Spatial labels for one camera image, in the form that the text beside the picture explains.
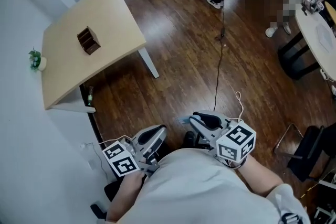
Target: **chair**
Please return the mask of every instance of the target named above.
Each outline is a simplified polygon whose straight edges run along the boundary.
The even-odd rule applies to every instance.
[[[294,128],[296,134],[300,137],[301,142],[294,154],[280,152],[278,147],[291,127]],[[287,167],[291,169],[296,177],[302,182],[306,179],[318,181],[321,175],[324,174],[324,171],[328,167],[331,159],[335,157],[336,146],[334,145],[336,141],[334,137],[335,135],[333,135],[333,129],[330,129],[330,127],[325,129],[323,126],[321,128],[309,126],[303,136],[294,124],[290,124],[275,146],[274,153],[291,158]],[[310,173],[322,151],[329,155],[329,160],[320,176],[311,177]]]

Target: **white cable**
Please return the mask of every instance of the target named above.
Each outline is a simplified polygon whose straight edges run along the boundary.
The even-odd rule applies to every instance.
[[[100,145],[100,144],[104,144],[104,143],[109,142],[109,141],[116,141],[116,140],[119,140],[120,138],[123,138],[123,137],[127,137],[128,139],[132,140],[132,138],[128,137],[127,135],[122,135],[122,136],[119,137],[119,138],[116,138],[116,139],[109,139],[109,140],[103,141],[103,142],[101,142],[101,143],[98,143],[98,145]]]
[[[237,117],[237,118],[228,118],[228,119],[229,119],[229,120],[238,120],[238,122],[240,122],[240,121],[244,122],[244,121],[241,119],[241,115],[243,114],[243,111],[244,111],[244,106],[243,106],[243,104],[242,104],[242,102],[241,102],[241,100],[240,100],[240,98],[242,97],[242,95],[241,95],[240,92],[236,92],[235,96],[236,96],[237,100],[239,101],[239,104],[240,104],[240,106],[241,106],[241,108],[242,108],[242,111],[241,111],[241,113],[239,114],[239,117]]]

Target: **wooden floor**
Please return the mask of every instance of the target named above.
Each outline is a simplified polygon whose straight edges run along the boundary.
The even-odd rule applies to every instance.
[[[205,0],[125,0],[143,32],[146,48],[160,74],[154,79],[138,53],[125,57],[90,79],[94,86],[94,119],[103,140],[133,136],[142,128],[165,124],[166,139],[174,150],[189,130],[178,117],[214,107],[220,44],[215,40],[221,11]],[[279,29],[272,39],[265,29],[274,20],[282,0],[226,0],[223,62],[220,67],[216,110],[235,118],[240,106],[235,91],[241,92],[242,119],[257,132],[253,155],[291,184],[300,197],[312,185],[302,184],[286,170],[287,159],[272,152],[290,123],[302,132],[309,125],[328,126],[336,121],[327,84],[318,71],[299,81],[281,69],[277,49],[298,28],[291,21],[292,36]],[[312,61],[307,53],[305,61]],[[284,148],[294,151],[298,141],[290,135]],[[321,171],[321,162],[316,173]],[[303,204],[311,205],[307,195]]]

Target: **chair leg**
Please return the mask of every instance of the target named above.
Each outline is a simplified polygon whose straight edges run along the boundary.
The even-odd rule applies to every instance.
[[[278,147],[281,143],[281,141],[284,139],[285,135],[288,133],[289,129],[293,127],[294,130],[296,131],[296,134],[299,136],[299,138],[302,140],[303,139],[303,135],[301,134],[300,130],[296,127],[295,124],[291,123],[285,133],[282,135],[282,137],[280,138],[279,142],[277,143],[277,145],[274,147],[273,149],[273,152],[277,155],[282,155],[282,156],[285,156],[285,157],[290,157],[290,158],[295,158],[295,159],[302,159],[302,156],[297,156],[297,155],[293,155],[293,154],[289,154],[289,153],[286,153],[286,152],[280,152],[278,151]]]

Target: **white table leg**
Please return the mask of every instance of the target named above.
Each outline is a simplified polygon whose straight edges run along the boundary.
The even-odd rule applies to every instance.
[[[140,50],[138,50],[140,56],[142,57],[142,59],[144,60],[144,62],[146,63],[146,65],[148,66],[149,70],[152,72],[154,78],[158,78],[159,77],[159,73],[156,70],[151,57],[149,57],[149,54],[146,50],[145,47],[141,48]]]
[[[82,112],[82,113],[95,113],[96,111],[96,109],[92,108],[91,106],[71,104],[71,103],[59,103],[59,104],[53,105],[51,108],[74,111],[74,112]]]

